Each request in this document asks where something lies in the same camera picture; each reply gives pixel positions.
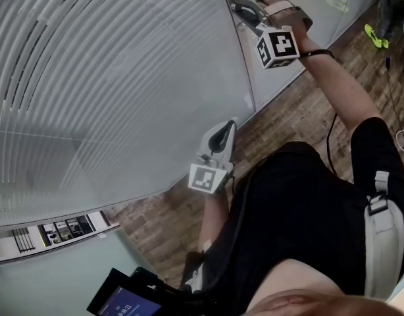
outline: black t-shirt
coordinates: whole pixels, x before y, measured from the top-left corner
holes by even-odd
[[[285,144],[255,172],[231,262],[211,294],[215,314],[244,313],[268,272],[285,259],[315,268],[346,294],[364,293],[366,196],[376,193],[376,171],[388,171],[390,198],[404,216],[404,166],[378,118],[356,129],[351,150],[355,185],[335,177],[319,154],[301,142]],[[204,286],[228,255],[246,183],[247,176],[237,186],[229,219],[203,257]],[[184,276],[194,269],[187,263]]]

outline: brown wood plank floor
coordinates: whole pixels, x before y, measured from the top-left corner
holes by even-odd
[[[384,59],[391,55],[393,96],[395,104],[404,108],[404,40],[400,30],[400,40],[392,43],[389,51],[377,50],[363,31],[365,23],[374,24],[375,20],[376,5],[346,31],[332,50],[369,92],[391,131],[396,133],[399,129],[390,103]],[[238,132],[236,177],[239,178],[257,161],[292,140],[311,144],[328,164],[326,135],[333,116],[334,111],[311,75],[304,73]],[[352,181],[349,138],[339,120],[332,133],[330,147],[339,176]],[[187,252],[197,248],[203,195],[190,191],[187,179],[184,179],[167,193],[115,206],[105,212],[110,221],[123,226],[161,277],[177,286]]]

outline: neon yellow shoe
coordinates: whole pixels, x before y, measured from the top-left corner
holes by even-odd
[[[365,31],[367,36],[372,39],[374,45],[379,49],[382,48],[382,40],[378,39],[376,35],[374,35],[374,30],[369,24],[366,24]]]
[[[382,47],[386,48],[386,49],[389,49],[389,41],[386,40],[386,39],[383,39],[382,40]]]

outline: hand strap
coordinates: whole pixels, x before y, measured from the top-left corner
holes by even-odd
[[[307,53],[300,54],[300,59],[303,57],[310,57],[315,55],[329,55],[331,58],[335,59],[335,55],[327,49],[317,49],[314,51],[308,51]]]

